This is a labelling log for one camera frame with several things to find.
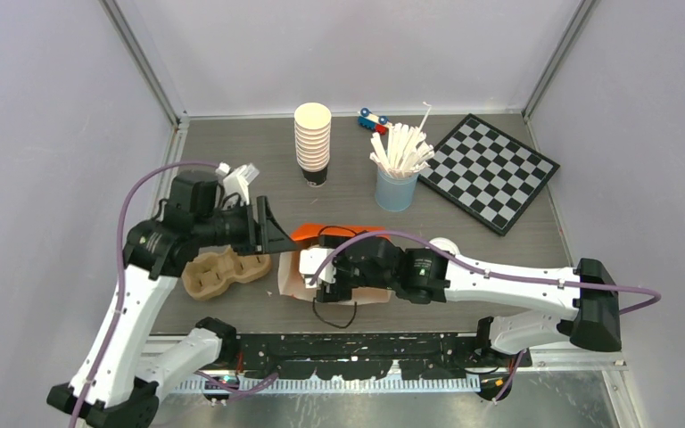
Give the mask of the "orange paper bag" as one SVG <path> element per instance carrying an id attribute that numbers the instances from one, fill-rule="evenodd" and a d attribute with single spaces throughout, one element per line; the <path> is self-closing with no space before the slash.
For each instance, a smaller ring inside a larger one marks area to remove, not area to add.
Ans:
<path id="1" fill-rule="evenodd" d="M 368 304 L 384 304 L 390 301 L 393 292 L 376 288 L 353 288 L 351 297 L 344 294 L 342 301 L 332 301 L 329 293 L 317 296 L 318 289 L 307 288 L 301 267 L 309 267 L 301 261 L 301 252 L 319 246 L 335 248 L 356 235 L 366 232 L 383 230 L 382 226 L 337 226 L 318 223 L 305 223 L 296 229 L 292 239 L 298 244 L 296 251 L 284 252 L 279 256 L 277 268 L 277 287 L 282 296 L 296 300 L 307 301 L 311 304 L 312 314 L 321 323 L 334 329 L 348 329 L 358 315 L 358 306 Z M 344 323 L 336 323 L 324 319 L 318 308 L 321 304 L 338 306 L 352 306 L 351 318 Z"/>

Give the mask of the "stack of white lids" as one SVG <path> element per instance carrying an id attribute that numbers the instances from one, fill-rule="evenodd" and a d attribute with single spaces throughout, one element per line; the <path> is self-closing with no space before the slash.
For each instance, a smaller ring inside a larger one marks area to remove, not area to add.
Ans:
<path id="1" fill-rule="evenodd" d="M 432 240 L 430 240 L 429 243 L 453 256 L 458 256 L 461 254 L 459 247 L 448 238 L 435 237 Z"/>

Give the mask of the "stack of paper cups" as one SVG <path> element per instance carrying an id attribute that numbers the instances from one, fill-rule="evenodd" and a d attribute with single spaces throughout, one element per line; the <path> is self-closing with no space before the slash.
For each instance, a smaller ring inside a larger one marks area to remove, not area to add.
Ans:
<path id="1" fill-rule="evenodd" d="M 327 180 L 331 157 L 332 113 L 322 103 L 301 104 L 293 114 L 296 160 L 307 184 L 320 187 Z"/>

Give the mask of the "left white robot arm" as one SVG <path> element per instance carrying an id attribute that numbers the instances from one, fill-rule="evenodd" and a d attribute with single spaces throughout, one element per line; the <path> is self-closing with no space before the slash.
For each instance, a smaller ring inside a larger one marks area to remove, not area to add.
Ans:
<path id="1" fill-rule="evenodd" d="M 147 427 L 187 377 L 210 364 L 226 369 L 236 362 L 236 329 L 213 317 L 155 360 L 141 363 L 140 356 L 163 303 L 201 249 L 226 246 L 240 256 L 294 249 L 267 198 L 251 198 L 257 176 L 251 164 L 182 171 L 152 218 L 118 228 L 110 307 L 80 369 L 48 392 L 50 407 L 92 427 Z"/>

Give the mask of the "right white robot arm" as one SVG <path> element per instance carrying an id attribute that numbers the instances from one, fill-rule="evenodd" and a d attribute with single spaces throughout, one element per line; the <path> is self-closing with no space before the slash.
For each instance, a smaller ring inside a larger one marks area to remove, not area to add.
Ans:
<path id="1" fill-rule="evenodd" d="M 493 264 L 448 251 L 438 240 L 402 249 L 384 236 L 344 237 L 301 251 L 301 277 L 319 302 L 355 302 L 357 289 L 378 289 L 414 304 L 484 301 L 520 308 L 482 318 L 476 359 L 496 366 L 528 348 L 569 341 L 596 352 L 622 348 L 619 293 L 604 264 L 531 268 Z"/>

